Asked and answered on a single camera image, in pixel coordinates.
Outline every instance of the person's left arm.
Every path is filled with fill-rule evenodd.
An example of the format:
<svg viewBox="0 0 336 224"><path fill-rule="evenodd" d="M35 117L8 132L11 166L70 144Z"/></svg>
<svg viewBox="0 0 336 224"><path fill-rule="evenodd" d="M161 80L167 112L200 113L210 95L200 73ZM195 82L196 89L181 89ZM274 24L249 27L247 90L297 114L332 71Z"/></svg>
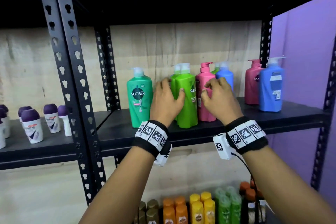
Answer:
<svg viewBox="0 0 336 224"><path fill-rule="evenodd" d="M150 119L169 127L184 105L180 90L174 100L168 79L157 82ZM86 209L79 224L129 224L134 220L155 156L133 146Z"/></svg>

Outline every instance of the hand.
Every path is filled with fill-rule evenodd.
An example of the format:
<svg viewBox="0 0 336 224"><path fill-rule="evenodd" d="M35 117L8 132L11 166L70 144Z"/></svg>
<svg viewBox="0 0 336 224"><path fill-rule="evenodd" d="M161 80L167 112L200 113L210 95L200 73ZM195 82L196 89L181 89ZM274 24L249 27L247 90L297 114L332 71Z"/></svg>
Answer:
<svg viewBox="0 0 336 224"><path fill-rule="evenodd" d="M209 98L207 90L203 89L201 97L204 106L224 126L243 116L238 100L225 78L211 79L205 84L205 87L212 89L212 96Z"/></svg>
<svg viewBox="0 0 336 224"><path fill-rule="evenodd" d="M157 82L150 107L150 119L157 120L168 128L182 110L185 98L184 89L180 89L178 99L174 99L168 78Z"/></svg>

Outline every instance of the pink pump dispenser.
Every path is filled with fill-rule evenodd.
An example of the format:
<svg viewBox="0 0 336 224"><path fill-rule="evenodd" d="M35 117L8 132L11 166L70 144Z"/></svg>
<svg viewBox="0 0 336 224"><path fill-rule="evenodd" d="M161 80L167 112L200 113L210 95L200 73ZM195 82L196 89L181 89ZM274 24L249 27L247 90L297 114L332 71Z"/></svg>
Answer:
<svg viewBox="0 0 336 224"><path fill-rule="evenodd" d="M213 116L204 106L201 98L201 93L203 89L208 91L209 97L212 95L212 90L210 88L205 88L205 84L212 78L216 78L213 73L210 73L209 64L212 62L201 63L200 73L196 75L196 96L197 96L197 112L198 119L200 121L215 121L216 117Z"/></svg>
<svg viewBox="0 0 336 224"><path fill-rule="evenodd" d="M263 69L259 59L252 61L252 67L245 72L245 103L248 105L259 104L259 73Z"/></svg>

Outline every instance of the purple cap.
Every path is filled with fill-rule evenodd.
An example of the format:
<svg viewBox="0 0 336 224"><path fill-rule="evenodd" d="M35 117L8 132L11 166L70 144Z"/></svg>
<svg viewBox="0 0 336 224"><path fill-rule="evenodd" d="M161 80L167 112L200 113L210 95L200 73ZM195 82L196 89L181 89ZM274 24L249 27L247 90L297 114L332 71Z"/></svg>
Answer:
<svg viewBox="0 0 336 224"><path fill-rule="evenodd" d="M6 117L7 117L7 113L5 109L0 108L0 119L6 118Z"/></svg>
<svg viewBox="0 0 336 224"><path fill-rule="evenodd" d="M8 108L7 108L7 106L5 106L5 105L0 105L0 108L4 109L5 112L8 112Z"/></svg>
<svg viewBox="0 0 336 224"><path fill-rule="evenodd" d="M35 109L29 109L22 112L22 122L38 120L40 118L39 113Z"/></svg>
<svg viewBox="0 0 336 224"><path fill-rule="evenodd" d="M57 106L55 104L47 104L43 108L44 114L52 114L57 112Z"/></svg>
<svg viewBox="0 0 336 224"><path fill-rule="evenodd" d="M17 112L17 114L19 115L19 117L21 117L21 114L22 114L23 111L30 110L30 109L32 109L32 107L30 105L22 106L22 107L19 108L19 111Z"/></svg>
<svg viewBox="0 0 336 224"><path fill-rule="evenodd" d="M60 105L58 107L58 115L59 116L66 116L68 115L68 109L65 105Z"/></svg>

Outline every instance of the person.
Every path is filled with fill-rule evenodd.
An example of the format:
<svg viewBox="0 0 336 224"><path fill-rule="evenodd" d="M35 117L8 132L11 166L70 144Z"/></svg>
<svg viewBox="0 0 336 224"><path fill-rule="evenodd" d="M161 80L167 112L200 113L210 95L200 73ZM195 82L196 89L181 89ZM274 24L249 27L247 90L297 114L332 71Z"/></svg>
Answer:
<svg viewBox="0 0 336 224"><path fill-rule="evenodd" d="M224 78L211 79L212 97L202 92L205 107L224 126L243 117L231 87ZM180 90L174 100L168 79L156 83L150 119L169 127L184 105L185 93ZM283 223L336 223L336 214L322 197L308 186L267 145L242 154L258 188ZM133 146L118 168L86 209L79 224L130 224L137 212L155 157Z"/></svg>

